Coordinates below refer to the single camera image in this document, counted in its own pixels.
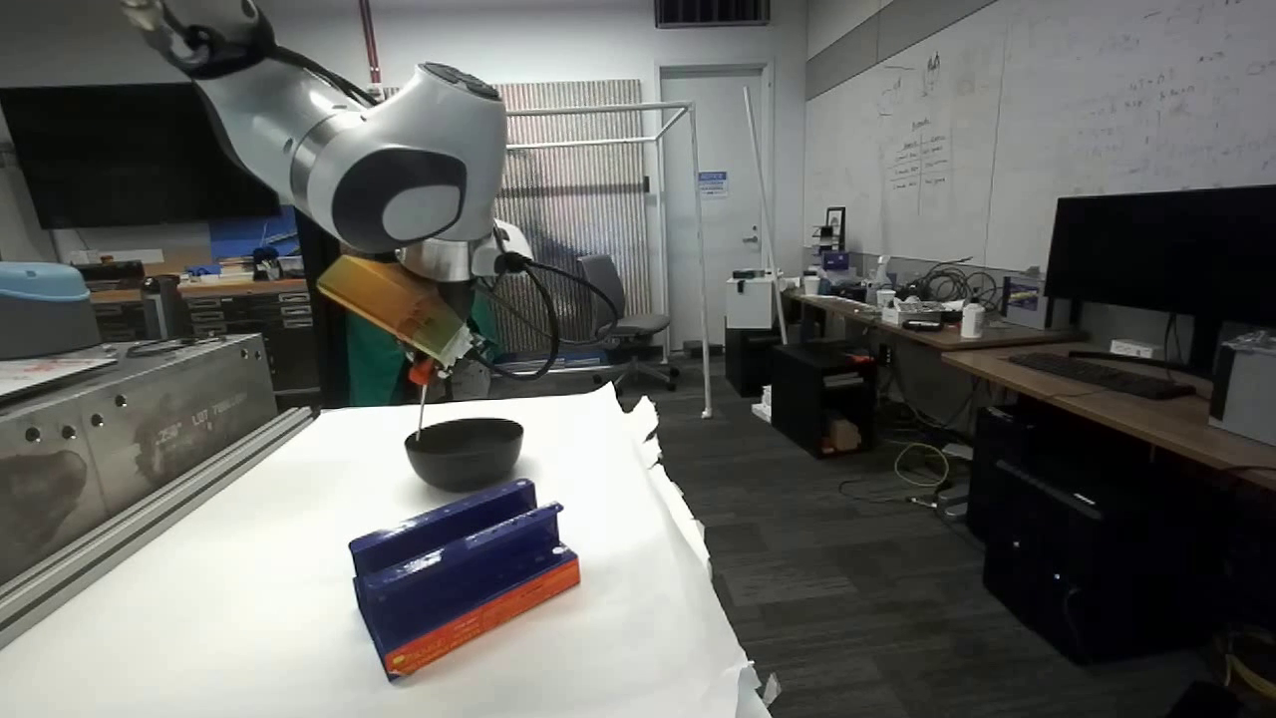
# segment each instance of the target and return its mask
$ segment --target white table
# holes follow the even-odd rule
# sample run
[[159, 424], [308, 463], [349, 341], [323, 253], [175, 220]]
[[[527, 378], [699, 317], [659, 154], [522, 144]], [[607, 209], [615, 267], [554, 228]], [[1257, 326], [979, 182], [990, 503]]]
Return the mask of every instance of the white table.
[[767, 712], [659, 467], [652, 405], [444, 402], [428, 424], [527, 428], [519, 474], [561, 503], [582, 586], [388, 680], [353, 610], [347, 538], [448, 503], [402, 455], [416, 405], [327, 412], [169, 534], [0, 650], [0, 712]]

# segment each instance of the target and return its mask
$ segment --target door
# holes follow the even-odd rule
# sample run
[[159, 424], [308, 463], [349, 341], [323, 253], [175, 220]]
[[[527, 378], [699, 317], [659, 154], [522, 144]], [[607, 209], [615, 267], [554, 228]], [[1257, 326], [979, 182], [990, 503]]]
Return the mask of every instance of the door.
[[700, 340], [700, 273], [694, 239], [694, 195], [700, 195], [700, 239], [704, 239], [704, 314], [710, 341], [721, 341], [721, 304], [728, 271], [761, 267], [761, 180], [749, 135], [744, 99], [753, 102], [753, 126], [761, 116], [761, 69], [739, 73], [666, 73], [666, 102], [694, 102], [699, 123], [699, 180], [688, 171], [688, 131], [666, 135], [666, 229], [671, 229], [671, 326], [674, 341]]

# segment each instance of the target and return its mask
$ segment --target gray carpet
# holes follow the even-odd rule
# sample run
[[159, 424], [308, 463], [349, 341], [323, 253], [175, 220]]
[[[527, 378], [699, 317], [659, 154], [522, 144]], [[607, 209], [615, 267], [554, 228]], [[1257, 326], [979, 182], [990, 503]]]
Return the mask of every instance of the gray carpet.
[[979, 586], [979, 541], [904, 503], [908, 428], [852, 458], [808, 458], [718, 381], [651, 394], [666, 470], [704, 522], [714, 582], [777, 718], [1139, 718], [1167, 712], [1199, 652], [1074, 666]]

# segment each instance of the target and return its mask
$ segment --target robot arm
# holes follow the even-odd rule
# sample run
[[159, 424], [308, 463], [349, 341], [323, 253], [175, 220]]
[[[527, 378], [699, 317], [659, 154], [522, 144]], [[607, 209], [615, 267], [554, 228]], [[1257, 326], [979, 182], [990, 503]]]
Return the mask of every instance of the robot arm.
[[388, 102], [275, 47], [256, 0], [123, 0], [146, 43], [188, 73], [232, 154], [353, 253], [388, 253], [434, 283], [465, 283], [494, 229], [507, 154], [498, 90], [448, 65], [416, 69]]

